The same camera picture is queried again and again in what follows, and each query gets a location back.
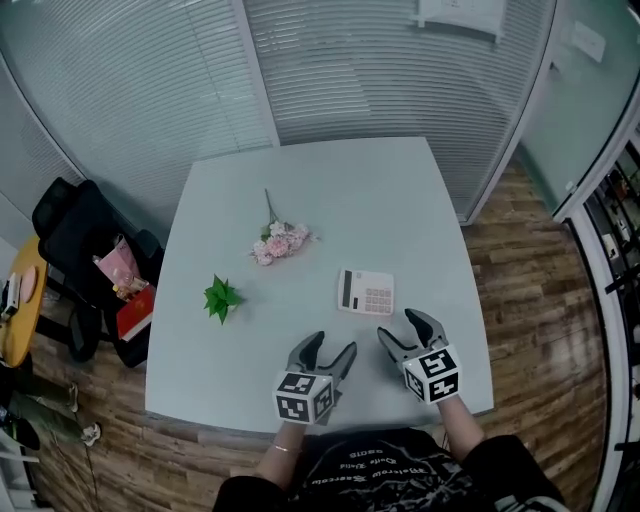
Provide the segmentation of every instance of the calculator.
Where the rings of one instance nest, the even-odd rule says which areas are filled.
[[[365,270],[340,271],[338,309],[364,315],[392,315],[393,276]]]

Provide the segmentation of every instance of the white table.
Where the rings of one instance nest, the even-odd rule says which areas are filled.
[[[283,221],[322,240],[260,267],[248,256],[268,219],[264,189]],[[395,276],[392,317],[337,309],[343,267]],[[203,309],[213,274],[247,302],[224,326]],[[230,155],[193,165],[171,228],[155,303],[146,408],[247,431],[280,422],[271,390],[291,349],[324,330],[319,364],[350,341],[358,357],[323,431],[438,420],[402,385],[376,328],[417,340],[406,307],[440,320],[464,368],[474,413],[493,407],[480,302],[444,182],[422,138],[319,142]]]

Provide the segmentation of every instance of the pink bag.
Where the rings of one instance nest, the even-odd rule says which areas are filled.
[[[109,254],[101,260],[95,259],[94,261],[113,284],[119,285],[119,276],[123,274],[140,277],[140,270],[131,252],[131,247],[122,235],[119,235],[118,243]]]

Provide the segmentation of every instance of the flower stem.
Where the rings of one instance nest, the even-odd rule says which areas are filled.
[[[278,220],[278,216],[276,215],[276,212],[273,211],[271,200],[269,199],[269,192],[266,188],[264,189],[264,195],[267,196],[267,206],[269,206],[269,224],[273,224]]]

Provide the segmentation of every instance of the black chair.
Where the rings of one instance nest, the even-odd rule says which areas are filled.
[[[48,281],[48,285],[76,303],[69,324],[68,346],[72,357],[87,361],[93,357],[99,340],[106,339],[113,343],[126,366],[135,367],[145,361],[150,327],[129,342],[118,338],[116,313],[125,303],[116,297],[111,281],[92,258],[105,256],[113,248],[113,239],[122,234],[131,247],[141,277],[157,286],[164,257],[157,239],[148,231],[136,232],[93,181],[84,181],[76,187],[56,178],[36,205],[32,220],[40,237],[40,255],[65,274],[62,286],[53,281]],[[102,333],[103,316],[107,334]],[[42,317],[41,320],[45,330],[49,324],[50,330],[55,331],[52,322]]]

